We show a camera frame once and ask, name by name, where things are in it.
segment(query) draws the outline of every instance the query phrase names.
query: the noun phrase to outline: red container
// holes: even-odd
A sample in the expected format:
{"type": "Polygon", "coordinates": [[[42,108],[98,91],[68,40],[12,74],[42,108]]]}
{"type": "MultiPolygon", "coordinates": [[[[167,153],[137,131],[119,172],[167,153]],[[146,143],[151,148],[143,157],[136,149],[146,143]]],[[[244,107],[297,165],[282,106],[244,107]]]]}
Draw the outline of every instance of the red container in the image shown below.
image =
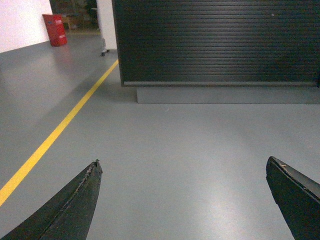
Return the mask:
{"type": "Polygon", "coordinates": [[[59,47],[67,44],[66,32],[60,14],[42,14],[46,30],[49,35],[50,44],[59,47]]]}

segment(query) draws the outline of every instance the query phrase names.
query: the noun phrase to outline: black roller shutter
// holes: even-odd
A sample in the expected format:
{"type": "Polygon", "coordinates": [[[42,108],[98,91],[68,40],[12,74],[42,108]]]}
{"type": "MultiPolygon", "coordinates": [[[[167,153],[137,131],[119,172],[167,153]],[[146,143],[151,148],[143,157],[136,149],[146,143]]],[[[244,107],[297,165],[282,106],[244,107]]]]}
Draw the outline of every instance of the black roller shutter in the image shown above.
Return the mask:
{"type": "Polygon", "coordinates": [[[113,0],[121,81],[314,85],[319,0],[113,0]]]}

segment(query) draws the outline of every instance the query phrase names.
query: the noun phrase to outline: gray floor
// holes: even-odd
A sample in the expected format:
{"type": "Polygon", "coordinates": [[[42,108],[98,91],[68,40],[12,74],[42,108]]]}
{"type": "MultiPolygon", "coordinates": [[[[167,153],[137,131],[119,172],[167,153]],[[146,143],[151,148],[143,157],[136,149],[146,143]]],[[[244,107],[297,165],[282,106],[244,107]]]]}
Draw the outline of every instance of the gray floor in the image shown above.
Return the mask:
{"type": "MultiPolygon", "coordinates": [[[[68,40],[0,54],[0,187],[117,59],[68,40]]],[[[136,101],[117,67],[0,207],[0,237],[99,159],[88,240],[293,240],[265,167],[320,182],[320,105],[136,101]]]]}

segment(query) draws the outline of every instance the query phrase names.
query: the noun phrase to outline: yellow tape line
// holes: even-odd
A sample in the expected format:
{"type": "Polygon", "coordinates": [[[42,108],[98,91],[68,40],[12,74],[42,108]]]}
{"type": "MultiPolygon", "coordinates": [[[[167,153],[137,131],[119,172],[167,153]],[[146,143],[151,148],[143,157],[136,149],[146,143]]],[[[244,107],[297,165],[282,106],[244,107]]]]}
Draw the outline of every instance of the yellow tape line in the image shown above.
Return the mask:
{"type": "Polygon", "coordinates": [[[51,147],[59,135],[65,130],[71,120],[77,115],[80,109],[85,105],[89,98],[95,93],[98,87],[104,82],[108,75],[115,69],[119,61],[114,64],[100,77],[93,87],[83,96],[83,98],[75,105],[62,122],[53,130],[47,139],[38,147],[32,156],[20,167],[20,169],[11,177],[11,179],[0,190],[0,207],[19,186],[23,179],[28,175],[32,168],[39,162],[41,157],[51,147]]]}

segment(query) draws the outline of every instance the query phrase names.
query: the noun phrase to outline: gray baseboard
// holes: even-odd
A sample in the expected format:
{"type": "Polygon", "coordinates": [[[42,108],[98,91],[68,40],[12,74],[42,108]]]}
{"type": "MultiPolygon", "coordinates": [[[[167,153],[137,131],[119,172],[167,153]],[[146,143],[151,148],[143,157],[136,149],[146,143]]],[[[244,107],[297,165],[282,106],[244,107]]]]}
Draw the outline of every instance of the gray baseboard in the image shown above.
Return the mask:
{"type": "Polygon", "coordinates": [[[138,87],[141,104],[320,104],[315,86],[138,87]]]}

